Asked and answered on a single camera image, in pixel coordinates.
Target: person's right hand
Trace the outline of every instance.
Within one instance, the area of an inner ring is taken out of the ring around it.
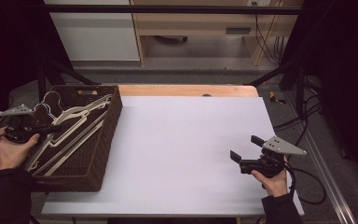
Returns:
[[[286,178],[286,169],[283,169],[280,173],[275,175],[272,178],[267,178],[263,176],[260,172],[253,170],[251,174],[263,184],[264,188],[266,188],[267,194],[279,197],[287,194],[287,178]]]
[[[5,128],[0,129],[0,134],[5,133]],[[30,149],[36,145],[39,134],[34,134],[28,142],[16,144],[0,137],[0,170],[19,167],[25,160]]]

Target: table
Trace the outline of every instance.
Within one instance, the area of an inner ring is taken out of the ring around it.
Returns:
[[[121,85],[119,89],[124,106],[101,191],[50,193],[43,215],[264,213],[260,199],[266,192],[251,175],[242,175],[229,157],[232,149],[244,158],[257,159],[261,148],[250,142],[249,133],[264,139],[273,135],[263,99],[254,87]],[[225,96],[199,97],[205,93]],[[296,195],[295,204],[304,214]]]

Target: horizontal black bar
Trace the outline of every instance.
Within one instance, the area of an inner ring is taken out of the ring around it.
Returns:
[[[315,12],[302,7],[220,7],[220,6],[123,6],[123,5],[28,5],[32,9],[66,13],[185,13],[299,15]]]

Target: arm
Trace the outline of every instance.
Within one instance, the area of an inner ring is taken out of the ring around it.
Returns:
[[[252,175],[263,184],[268,194],[261,200],[268,224],[303,223],[292,196],[287,192],[285,169],[272,178],[266,178],[256,170],[252,171]]]
[[[31,175],[18,167],[39,134],[18,145],[0,137],[0,223],[29,223],[31,211]]]

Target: person's left hand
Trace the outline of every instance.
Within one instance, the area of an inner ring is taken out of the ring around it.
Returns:
[[[5,133],[5,128],[0,129],[0,135]],[[17,144],[10,142],[3,135],[0,137],[0,170],[17,168],[24,162],[30,149],[36,145],[40,134],[34,134],[28,142]]]

